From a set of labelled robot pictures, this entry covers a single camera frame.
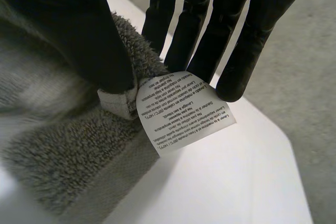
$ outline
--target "gloved hand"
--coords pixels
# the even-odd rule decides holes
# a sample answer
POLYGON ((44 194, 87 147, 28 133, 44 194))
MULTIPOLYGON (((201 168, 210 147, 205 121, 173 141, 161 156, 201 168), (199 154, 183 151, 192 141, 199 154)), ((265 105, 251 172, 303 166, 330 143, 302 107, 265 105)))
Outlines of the gloved hand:
POLYGON ((135 87, 131 60, 106 0, 6 0, 70 65, 111 94, 135 87))
MULTIPOLYGON (((247 18, 230 59, 217 83, 218 96, 237 101, 244 93, 259 55, 277 20, 295 0, 251 0, 247 18)), ((213 0, 213 11, 189 63, 210 0, 184 0, 183 11, 167 52, 169 71, 187 70, 210 82, 246 0, 213 0)), ((150 0, 142 35, 160 53, 174 13, 175 0, 150 0)))

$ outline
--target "towel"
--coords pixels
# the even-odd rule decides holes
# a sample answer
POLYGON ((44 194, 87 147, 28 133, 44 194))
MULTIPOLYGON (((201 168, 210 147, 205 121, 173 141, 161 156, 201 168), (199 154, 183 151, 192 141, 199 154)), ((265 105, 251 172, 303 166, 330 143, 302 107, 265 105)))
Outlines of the towel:
MULTIPOLYGON (((134 27, 112 17, 136 79, 166 74, 134 27)), ((4 0, 0 34, 0 158, 61 223, 102 223, 158 159, 139 119, 103 109, 95 87, 4 0)), ((132 95, 115 102, 131 105, 132 95)))

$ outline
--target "gray carpet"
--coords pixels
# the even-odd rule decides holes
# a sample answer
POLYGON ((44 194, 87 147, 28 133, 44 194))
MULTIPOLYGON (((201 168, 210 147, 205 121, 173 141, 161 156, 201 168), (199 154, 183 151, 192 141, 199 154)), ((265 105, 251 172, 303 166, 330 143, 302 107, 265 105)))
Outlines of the gray carpet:
MULTIPOLYGON (((131 1, 143 11, 149 4, 149 0, 131 1)), ((182 0, 176 4, 171 34, 182 0)), ((297 0, 269 38, 245 93, 290 138, 316 224, 336 223, 335 18, 336 0, 297 0)), ((243 19, 218 72, 242 23, 243 19)))

